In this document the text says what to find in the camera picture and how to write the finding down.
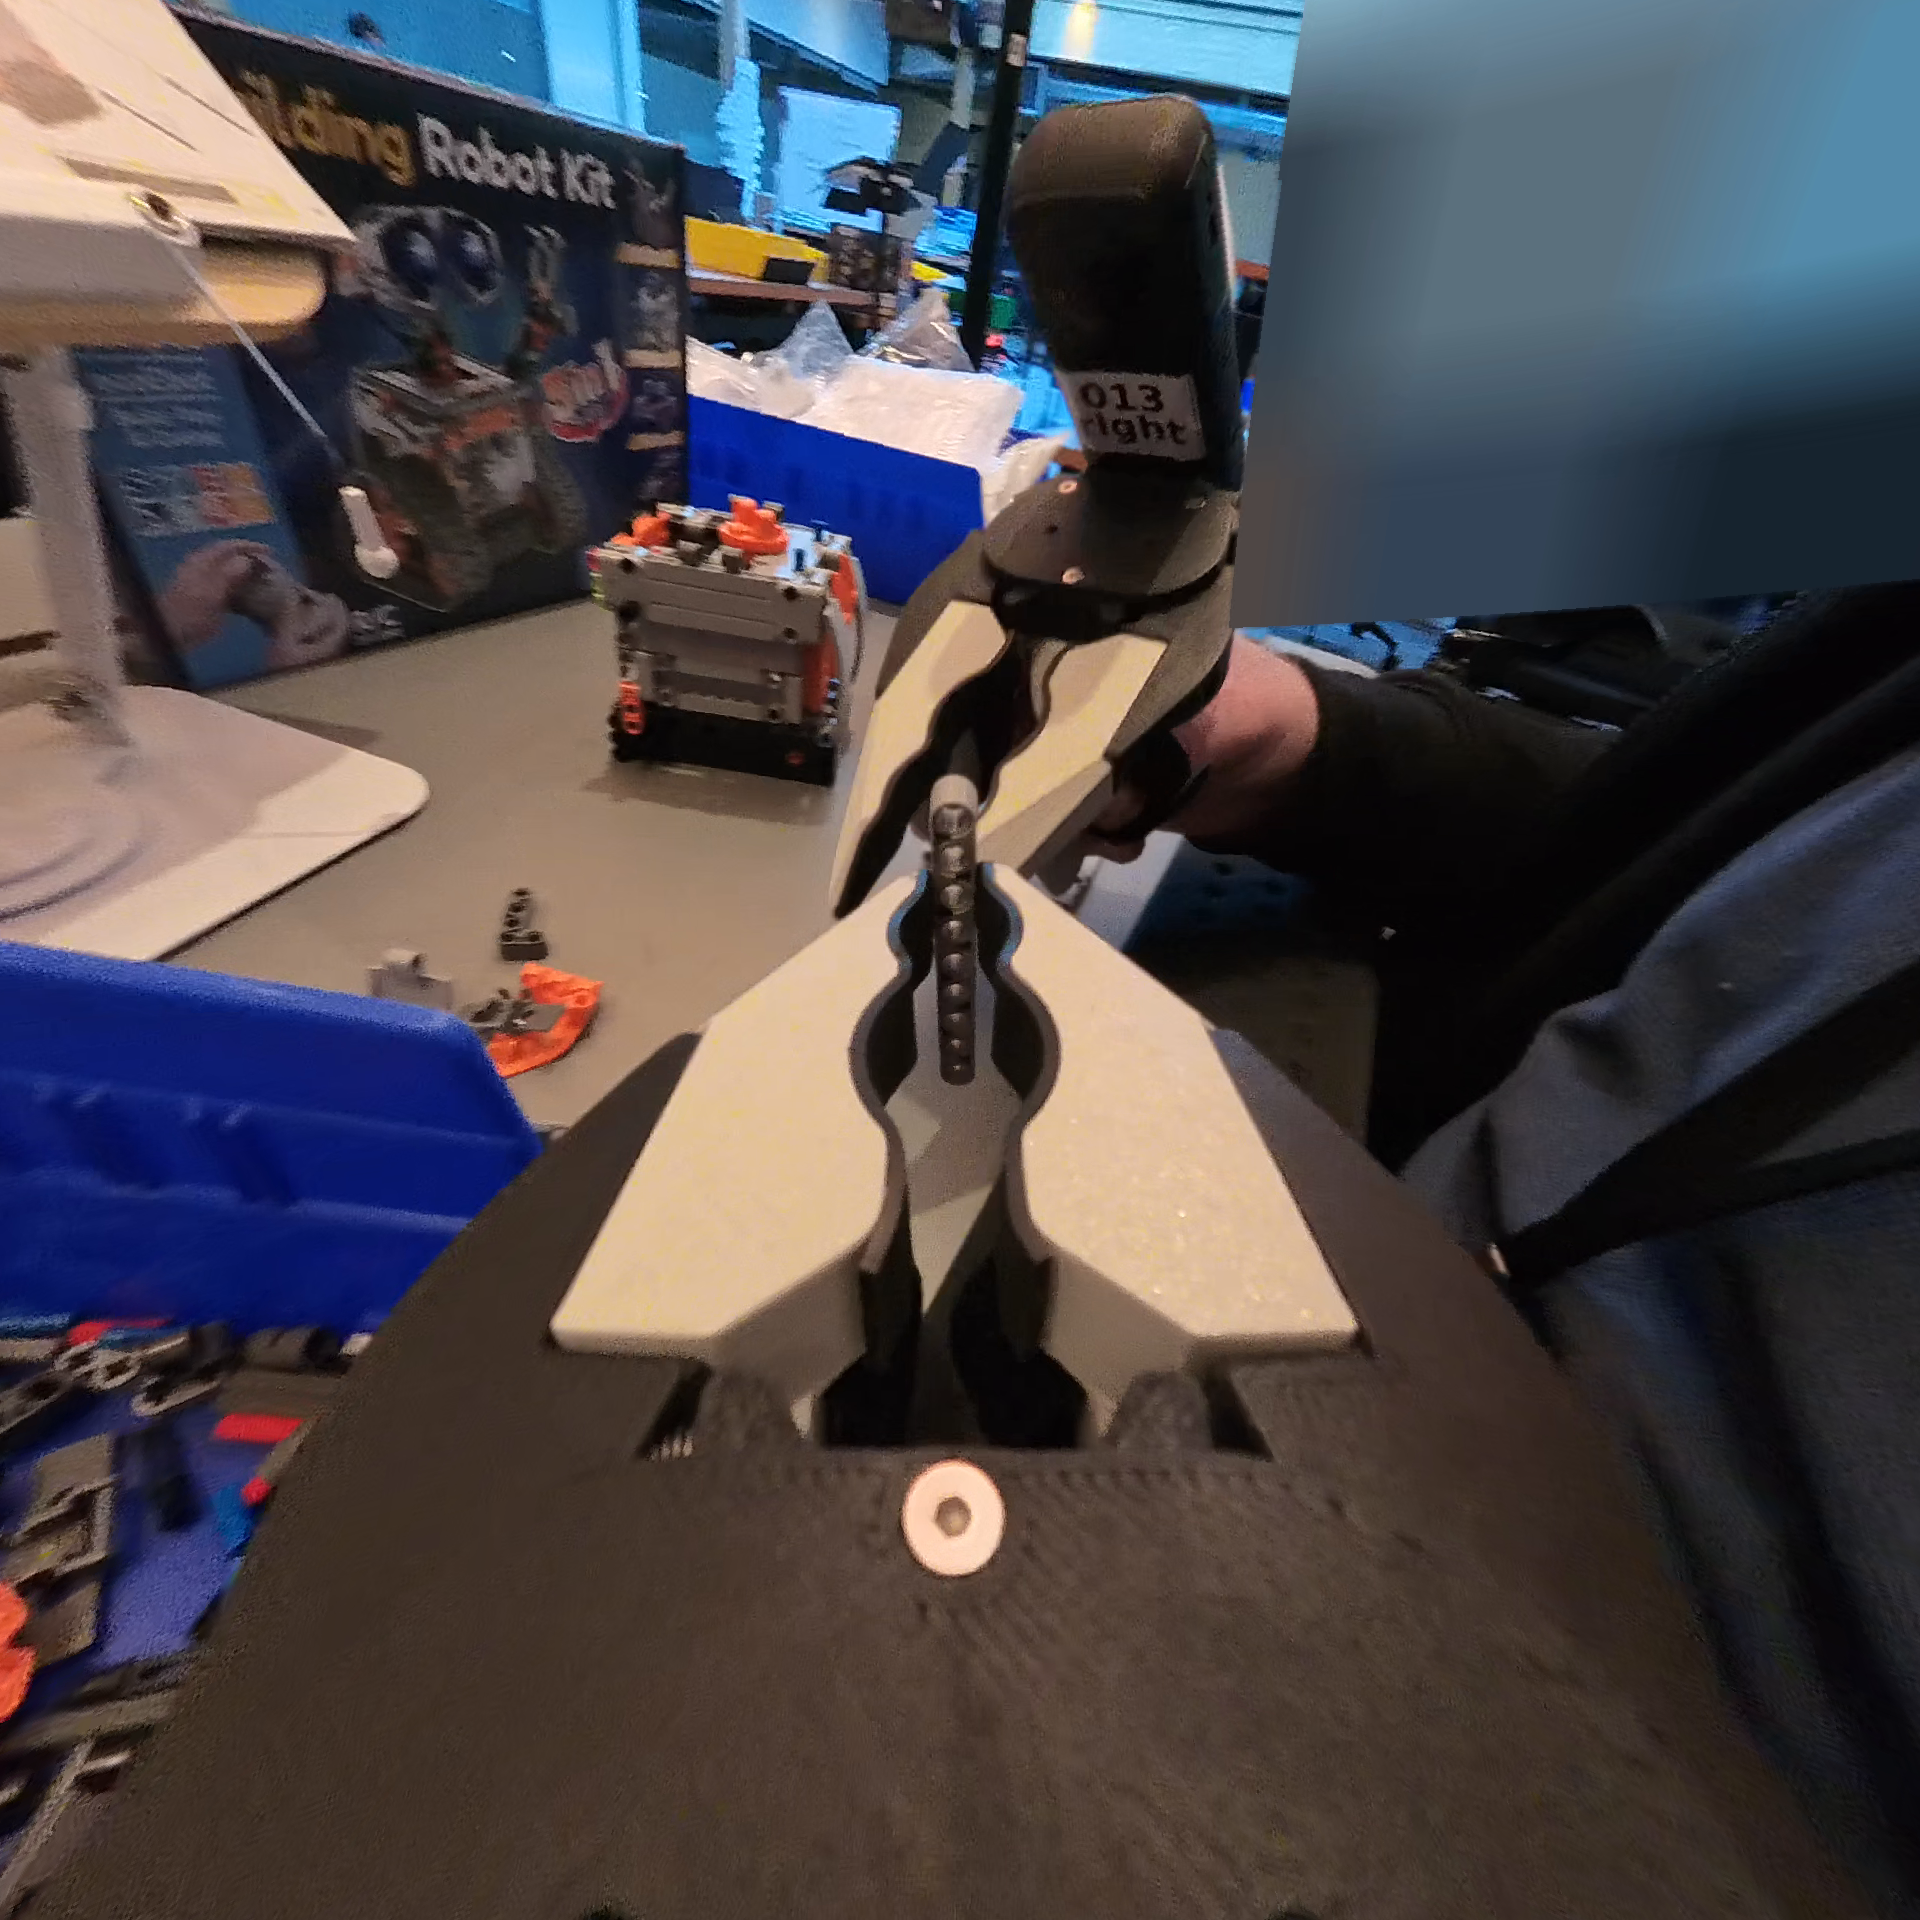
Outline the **white desk stand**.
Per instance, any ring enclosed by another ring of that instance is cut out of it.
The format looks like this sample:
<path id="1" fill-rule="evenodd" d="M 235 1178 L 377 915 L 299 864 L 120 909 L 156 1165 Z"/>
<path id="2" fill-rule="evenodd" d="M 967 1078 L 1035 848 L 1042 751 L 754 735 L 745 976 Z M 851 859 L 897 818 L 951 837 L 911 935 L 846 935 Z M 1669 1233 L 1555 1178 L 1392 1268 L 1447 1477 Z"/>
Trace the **white desk stand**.
<path id="1" fill-rule="evenodd" d="M 51 641 L 7 655 L 7 939 L 169 956 L 425 804 L 382 758 L 129 687 L 80 350 L 261 350 L 351 224 L 169 7 L 0 7 L 7 452 Z"/>

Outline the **pile of toy building parts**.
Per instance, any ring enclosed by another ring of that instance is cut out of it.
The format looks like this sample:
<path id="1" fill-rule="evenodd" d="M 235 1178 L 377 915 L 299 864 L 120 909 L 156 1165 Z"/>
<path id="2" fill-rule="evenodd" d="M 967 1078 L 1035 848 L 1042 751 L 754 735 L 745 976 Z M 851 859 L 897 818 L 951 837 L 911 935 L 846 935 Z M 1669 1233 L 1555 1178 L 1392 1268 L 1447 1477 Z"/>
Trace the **pile of toy building parts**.
<path id="1" fill-rule="evenodd" d="M 374 1321 L 7 1319 L 7 1916 L 80 1857 L 169 1718 L 296 1449 Z"/>

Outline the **long grey toy beam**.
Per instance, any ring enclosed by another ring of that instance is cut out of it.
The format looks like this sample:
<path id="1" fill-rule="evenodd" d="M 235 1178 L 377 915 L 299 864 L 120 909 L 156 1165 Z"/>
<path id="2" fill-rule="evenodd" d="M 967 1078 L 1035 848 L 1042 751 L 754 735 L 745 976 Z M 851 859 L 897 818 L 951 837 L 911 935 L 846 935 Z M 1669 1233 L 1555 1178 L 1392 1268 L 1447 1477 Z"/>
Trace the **long grey toy beam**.
<path id="1" fill-rule="evenodd" d="M 926 890 L 933 890 L 933 1030 L 938 1030 L 938 1084 L 976 1084 L 976 820 L 980 794 L 967 772 L 938 772 L 926 794 Z"/>

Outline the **orange pointed toy panel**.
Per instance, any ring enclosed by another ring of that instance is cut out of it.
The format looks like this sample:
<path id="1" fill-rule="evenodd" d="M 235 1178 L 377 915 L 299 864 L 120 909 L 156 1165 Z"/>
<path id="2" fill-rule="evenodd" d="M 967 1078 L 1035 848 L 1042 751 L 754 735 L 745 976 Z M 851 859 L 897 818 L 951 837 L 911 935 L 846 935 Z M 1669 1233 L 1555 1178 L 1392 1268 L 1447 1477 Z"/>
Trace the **orange pointed toy panel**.
<path id="1" fill-rule="evenodd" d="M 518 1084 L 578 1053 L 596 1030 L 596 1009 L 605 1009 L 596 976 L 526 963 L 513 992 L 495 1009 L 495 1030 L 487 1033 L 487 1053 L 503 1084 Z"/>

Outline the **blue plastic bin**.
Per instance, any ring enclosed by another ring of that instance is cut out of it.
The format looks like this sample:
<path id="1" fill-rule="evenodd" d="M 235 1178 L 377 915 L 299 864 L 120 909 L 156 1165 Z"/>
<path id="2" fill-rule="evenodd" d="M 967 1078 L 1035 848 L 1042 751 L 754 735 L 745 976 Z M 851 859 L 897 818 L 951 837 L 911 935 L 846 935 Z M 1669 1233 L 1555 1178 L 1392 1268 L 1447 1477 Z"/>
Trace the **blue plastic bin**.
<path id="1" fill-rule="evenodd" d="M 7 948 L 7 1321 L 377 1331 L 540 1151 L 441 1009 Z"/>

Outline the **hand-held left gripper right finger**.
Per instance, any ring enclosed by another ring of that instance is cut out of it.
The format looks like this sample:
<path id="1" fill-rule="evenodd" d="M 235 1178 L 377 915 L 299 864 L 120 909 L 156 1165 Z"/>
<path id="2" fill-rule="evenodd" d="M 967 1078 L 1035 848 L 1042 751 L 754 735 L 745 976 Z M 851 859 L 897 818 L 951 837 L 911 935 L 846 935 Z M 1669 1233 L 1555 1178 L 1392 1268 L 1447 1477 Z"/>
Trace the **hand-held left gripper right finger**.
<path id="1" fill-rule="evenodd" d="M 1009 869 L 980 869 L 992 1069 L 1019 1096 L 1003 1220 L 1019 1343 L 1104 1431 L 1139 1379 L 1359 1349 L 1252 1108 L 1198 1009 Z"/>

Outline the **dark printed toy box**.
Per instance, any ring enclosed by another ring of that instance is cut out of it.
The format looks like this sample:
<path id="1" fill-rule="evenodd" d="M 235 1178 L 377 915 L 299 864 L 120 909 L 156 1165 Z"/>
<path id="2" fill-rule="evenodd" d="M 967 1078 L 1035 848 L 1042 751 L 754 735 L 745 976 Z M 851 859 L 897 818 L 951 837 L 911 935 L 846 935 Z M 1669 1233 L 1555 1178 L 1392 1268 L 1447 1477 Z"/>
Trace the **dark printed toy box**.
<path id="1" fill-rule="evenodd" d="M 80 350 L 129 672 L 218 693 L 584 597 L 584 552 L 687 498 L 687 150 L 178 26 L 351 254 L 261 350 Z"/>

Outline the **person's right forearm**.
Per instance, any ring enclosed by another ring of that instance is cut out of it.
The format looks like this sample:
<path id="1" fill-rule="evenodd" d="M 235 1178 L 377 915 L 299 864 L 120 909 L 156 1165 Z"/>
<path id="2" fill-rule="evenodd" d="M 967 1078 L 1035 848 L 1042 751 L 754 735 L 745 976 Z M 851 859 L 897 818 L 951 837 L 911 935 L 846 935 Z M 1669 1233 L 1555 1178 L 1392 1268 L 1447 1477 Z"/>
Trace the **person's right forearm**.
<path id="1" fill-rule="evenodd" d="M 1298 672 L 1318 737 L 1279 804 L 1266 864 L 1392 939 L 1493 909 L 1627 737 L 1425 668 Z"/>

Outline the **yellow plastic bin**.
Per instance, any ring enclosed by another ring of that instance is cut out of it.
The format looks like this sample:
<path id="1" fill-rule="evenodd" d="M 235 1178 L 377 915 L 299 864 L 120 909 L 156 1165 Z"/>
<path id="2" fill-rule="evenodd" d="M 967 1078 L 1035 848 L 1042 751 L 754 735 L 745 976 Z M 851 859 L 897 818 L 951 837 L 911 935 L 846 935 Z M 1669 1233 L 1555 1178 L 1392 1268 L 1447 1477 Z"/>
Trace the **yellow plastic bin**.
<path id="1" fill-rule="evenodd" d="M 687 219 L 687 267 L 695 277 L 820 283 L 826 247 L 754 224 Z"/>

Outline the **clear plastic bags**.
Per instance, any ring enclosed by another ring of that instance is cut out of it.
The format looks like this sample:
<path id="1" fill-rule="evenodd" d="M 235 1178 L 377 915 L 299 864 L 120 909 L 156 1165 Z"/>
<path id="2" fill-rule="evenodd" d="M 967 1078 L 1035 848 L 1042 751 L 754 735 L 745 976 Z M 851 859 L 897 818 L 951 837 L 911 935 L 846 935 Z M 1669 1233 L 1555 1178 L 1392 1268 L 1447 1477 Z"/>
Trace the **clear plastic bags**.
<path id="1" fill-rule="evenodd" d="M 687 393 L 754 428 L 818 428 L 976 466 L 988 516 L 1077 452 L 1063 419 L 1021 433 L 1021 386 L 967 369 L 946 289 L 922 289 L 864 350 L 851 350 L 846 309 L 826 302 L 804 302 L 804 321 L 774 350 L 687 343 Z"/>

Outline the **blue storage crate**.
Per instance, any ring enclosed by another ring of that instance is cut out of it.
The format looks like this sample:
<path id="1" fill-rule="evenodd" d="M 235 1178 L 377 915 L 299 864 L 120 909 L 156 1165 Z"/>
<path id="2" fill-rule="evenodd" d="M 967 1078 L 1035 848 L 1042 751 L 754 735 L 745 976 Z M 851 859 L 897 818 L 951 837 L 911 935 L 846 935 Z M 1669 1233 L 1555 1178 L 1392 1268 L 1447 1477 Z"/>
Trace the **blue storage crate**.
<path id="1" fill-rule="evenodd" d="M 687 409 L 694 503 L 728 508 L 731 498 L 754 498 L 780 503 L 798 529 L 846 531 L 877 602 L 904 611 L 988 529 L 976 466 L 709 397 Z"/>

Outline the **person's right hand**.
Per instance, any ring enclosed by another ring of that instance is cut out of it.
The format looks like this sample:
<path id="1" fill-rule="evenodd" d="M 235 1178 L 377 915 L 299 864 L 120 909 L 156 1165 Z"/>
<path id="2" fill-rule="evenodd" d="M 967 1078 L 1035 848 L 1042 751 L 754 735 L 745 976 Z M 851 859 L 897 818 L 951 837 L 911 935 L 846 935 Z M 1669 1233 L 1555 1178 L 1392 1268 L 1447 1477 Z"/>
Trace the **person's right hand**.
<path id="1" fill-rule="evenodd" d="M 1119 794 L 1080 836 L 1102 859 L 1139 859 L 1151 836 L 1252 859 L 1318 745 L 1318 687 L 1252 635 L 1236 635 L 1213 706 L 1119 764 Z"/>

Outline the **grey toy building model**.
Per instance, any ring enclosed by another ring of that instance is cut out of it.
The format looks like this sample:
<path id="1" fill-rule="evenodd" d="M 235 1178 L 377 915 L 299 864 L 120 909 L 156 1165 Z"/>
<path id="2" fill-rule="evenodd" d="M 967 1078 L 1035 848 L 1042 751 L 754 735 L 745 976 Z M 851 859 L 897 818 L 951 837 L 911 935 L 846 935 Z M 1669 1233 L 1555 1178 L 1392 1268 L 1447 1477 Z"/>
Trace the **grey toy building model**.
<path id="1" fill-rule="evenodd" d="M 609 758 L 832 784 L 868 579 L 846 531 L 780 503 L 657 503 L 584 552 L 614 621 Z"/>

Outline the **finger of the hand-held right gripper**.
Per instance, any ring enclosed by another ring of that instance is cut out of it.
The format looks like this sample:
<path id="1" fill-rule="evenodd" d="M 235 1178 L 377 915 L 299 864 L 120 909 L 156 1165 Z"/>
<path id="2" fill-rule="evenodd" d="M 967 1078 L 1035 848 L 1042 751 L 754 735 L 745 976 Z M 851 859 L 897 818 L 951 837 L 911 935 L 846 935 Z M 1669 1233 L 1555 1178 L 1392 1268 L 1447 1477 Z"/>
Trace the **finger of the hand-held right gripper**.
<path id="1" fill-rule="evenodd" d="M 832 848 L 826 915 L 846 923 L 933 804 L 933 783 L 976 783 L 999 812 L 1019 751 L 1042 735 L 1047 641 L 1009 635 L 988 602 L 897 621 L 911 648 L 868 709 L 851 812 Z"/>
<path id="2" fill-rule="evenodd" d="M 1080 850 L 1119 794 L 1113 745 L 1157 672 L 1157 641 L 1068 647 L 1042 672 L 1042 728 L 999 764 L 976 859 L 988 869 L 1042 874 Z"/>

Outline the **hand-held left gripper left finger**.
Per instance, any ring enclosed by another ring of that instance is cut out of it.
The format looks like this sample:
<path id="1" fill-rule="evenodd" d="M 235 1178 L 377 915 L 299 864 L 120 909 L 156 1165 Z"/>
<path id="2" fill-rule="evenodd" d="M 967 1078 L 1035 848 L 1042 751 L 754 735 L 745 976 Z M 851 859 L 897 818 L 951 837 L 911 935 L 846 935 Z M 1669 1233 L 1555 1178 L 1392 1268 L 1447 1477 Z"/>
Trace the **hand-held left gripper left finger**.
<path id="1" fill-rule="evenodd" d="M 702 1024 L 547 1311 L 564 1353 L 695 1360 L 792 1406 L 911 1379 L 922 1268 L 889 1108 L 926 963 L 926 874 L 904 874 Z"/>

